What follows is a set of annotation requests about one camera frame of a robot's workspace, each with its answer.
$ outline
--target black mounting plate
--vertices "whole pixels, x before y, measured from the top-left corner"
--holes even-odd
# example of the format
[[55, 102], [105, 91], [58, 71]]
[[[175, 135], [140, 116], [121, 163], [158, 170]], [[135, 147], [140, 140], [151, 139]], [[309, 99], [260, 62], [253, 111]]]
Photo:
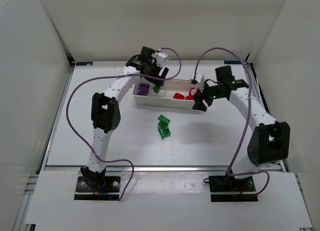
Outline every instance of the black mounting plate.
[[256, 188], [252, 176], [243, 179], [209, 176], [211, 202], [256, 202]]
[[105, 176], [104, 187], [95, 194], [97, 190], [90, 188], [86, 184], [85, 178], [79, 174], [75, 186], [74, 200], [118, 200], [120, 181], [120, 176]]

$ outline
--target wall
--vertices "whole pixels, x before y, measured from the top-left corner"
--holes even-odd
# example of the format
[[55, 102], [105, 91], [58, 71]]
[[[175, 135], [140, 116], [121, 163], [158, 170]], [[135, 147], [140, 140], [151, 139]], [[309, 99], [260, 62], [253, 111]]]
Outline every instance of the wall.
[[69, 71], [40, 0], [0, 0], [0, 230], [13, 228]]
[[320, 230], [320, 5], [287, 0], [256, 60], [271, 113], [291, 126], [288, 164]]
[[127, 60], [142, 46], [171, 47], [183, 59], [214, 46], [254, 58], [285, 1], [42, 0], [76, 61]]

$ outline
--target mounting plate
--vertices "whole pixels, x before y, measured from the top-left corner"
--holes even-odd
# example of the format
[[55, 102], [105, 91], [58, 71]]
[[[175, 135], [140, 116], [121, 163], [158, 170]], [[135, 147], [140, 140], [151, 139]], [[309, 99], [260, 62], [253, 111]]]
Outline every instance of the mounting plate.
[[256, 202], [253, 177], [234, 179], [226, 175], [209, 176], [211, 202]]
[[74, 200], [118, 200], [120, 181], [120, 176], [105, 176], [104, 187], [97, 191], [90, 188], [86, 184], [85, 178], [79, 174], [75, 186]]

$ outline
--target green block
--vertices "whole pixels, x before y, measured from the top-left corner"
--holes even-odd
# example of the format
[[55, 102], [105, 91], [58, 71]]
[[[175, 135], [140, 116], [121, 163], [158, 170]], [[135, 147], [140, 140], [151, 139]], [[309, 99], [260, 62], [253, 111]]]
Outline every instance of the green block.
[[165, 129], [168, 128], [169, 125], [167, 123], [163, 122], [163, 121], [160, 121], [158, 123], [158, 126], [160, 126], [161, 129], [165, 130]]
[[154, 86], [154, 88], [153, 88], [153, 92], [155, 92], [156, 94], [157, 93], [159, 93], [159, 91], [160, 91], [160, 86]]
[[170, 119], [166, 118], [166, 117], [163, 116], [163, 115], [160, 115], [160, 116], [158, 117], [158, 120], [166, 123], [167, 125], [170, 124], [170, 122], [171, 122]]
[[171, 132], [168, 128], [162, 129], [160, 126], [158, 126], [158, 130], [161, 135], [161, 138], [163, 139], [171, 135]]

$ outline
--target robotic arm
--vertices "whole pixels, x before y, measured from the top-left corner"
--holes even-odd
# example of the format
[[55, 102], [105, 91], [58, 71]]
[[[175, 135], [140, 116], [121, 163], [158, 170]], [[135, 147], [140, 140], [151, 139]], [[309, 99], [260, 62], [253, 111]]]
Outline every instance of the robotic arm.
[[[169, 71], [163, 65], [169, 59], [168, 54], [161, 50], [143, 47], [141, 53], [133, 56], [125, 64], [121, 74], [125, 77], [118, 78], [106, 91], [95, 93], [92, 97], [91, 120], [93, 121], [92, 147], [99, 158], [105, 160], [110, 137], [118, 127], [121, 115], [119, 103], [129, 89], [139, 82], [139, 74], [155, 78], [166, 78]], [[163, 80], [146, 77], [146, 80], [157, 86], [163, 86]], [[106, 164], [100, 162], [91, 153], [85, 167], [80, 169], [86, 184], [93, 190], [100, 190], [104, 186]]]
[[[206, 111], [216, 99], [227, 98], [246, 119], [249, 110], [248, 84], [240, 79], [235, 80], [230, 66], [222, 66], [215, 70], [217, 85], [209, 86], [203, 74], [196, 73], [195, 81], [199, 88], [194, 98], [194, 110]], [[263, 166], [288, 157], [290, 127], [286, 122], [278, 122], [268, 114], [260, 103], [251, 97], [251, 115], [249, 126], [252, 137], [246, 154], [236, 161], [231, 168], [233, 174], [257, 172]], [[250, 174], [236, 175], [235, 179], [245, 179]]]

